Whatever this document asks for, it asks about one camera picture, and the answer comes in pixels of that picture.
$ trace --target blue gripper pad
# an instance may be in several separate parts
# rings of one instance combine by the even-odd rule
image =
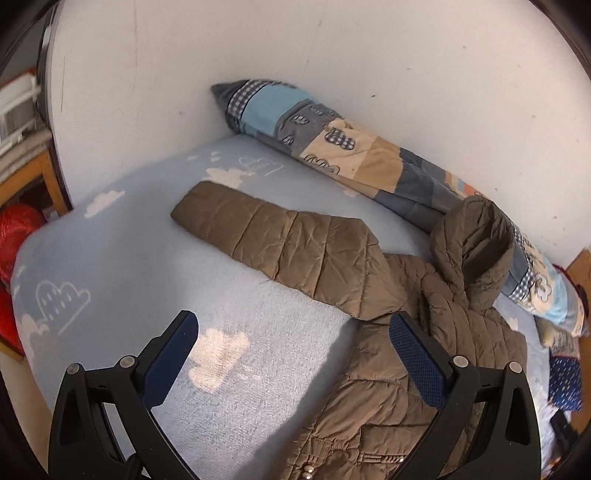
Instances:
[[[185,314],[182,322],[164,344],[150,368],[144,375],[144,395],[142,401],[146,408],[162,405],[173,386],[199,334],[199,323],[192,312]]]
[[[425,345],[410,328],[402,313],[392,315],[389,334],[390,342],[417,386],[424,402],[441,410],[447,402],[448,379]]]

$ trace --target jacket pocket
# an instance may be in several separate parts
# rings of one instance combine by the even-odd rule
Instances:
[[[428,424],[364,425],[361,427],[359,461],[365,463],[400,463],[421,439]]]

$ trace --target wooden furniture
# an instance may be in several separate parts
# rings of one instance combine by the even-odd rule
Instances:
[[[591,252],[585,249],[567,269],[570,278],[582,285],[591,299]],[[579,339],[581,350],[581,373],[583,374],[583,411],[573,412],[572,426],[582,432],[591,419],[591,337]]]
[[[0,207],[31,182],[43,178],[57,214],[67,213],[49,155],[50,141],[51,132],[43,128],[0,157]]]

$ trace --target wooden table leg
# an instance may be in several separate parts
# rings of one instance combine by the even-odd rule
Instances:
[[[60,184],[57,181],[56,173],[53,170],[53,164],[51,163],[51,157],[49,151],[45,150],[34,160],[38,161],[41,165],[41,172],[43,173],[43,180],[53,202],[53,206],[59,216],[63,216],[68,213],[66,208],[66,202],[64,197],[61,195]]]

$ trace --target navy blue patterned fabric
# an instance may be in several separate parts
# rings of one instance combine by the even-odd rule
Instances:
[[[564,411],[581,411],[583,379],[579,359],[550,354],[548,399]]]
[[[392,315],[389,334],[390,342],[417,386],[423,401],[441,410],[447,402],[448,391],[446,379],[437,364],[401,315]]]

